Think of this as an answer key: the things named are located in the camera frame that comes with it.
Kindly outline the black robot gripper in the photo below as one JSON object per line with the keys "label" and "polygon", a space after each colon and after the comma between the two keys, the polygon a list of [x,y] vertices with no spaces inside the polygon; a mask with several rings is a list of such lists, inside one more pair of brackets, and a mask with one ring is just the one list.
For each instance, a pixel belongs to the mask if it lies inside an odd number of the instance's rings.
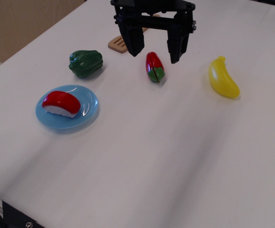
{"label": "black robot gripper", "polygon": [[167,31],[172,64],[186,53],[189,33],[196,30],[195,4],[185,0],[112,0],[121,36],[128,52],[136,57],[145,47],[144,28]]}

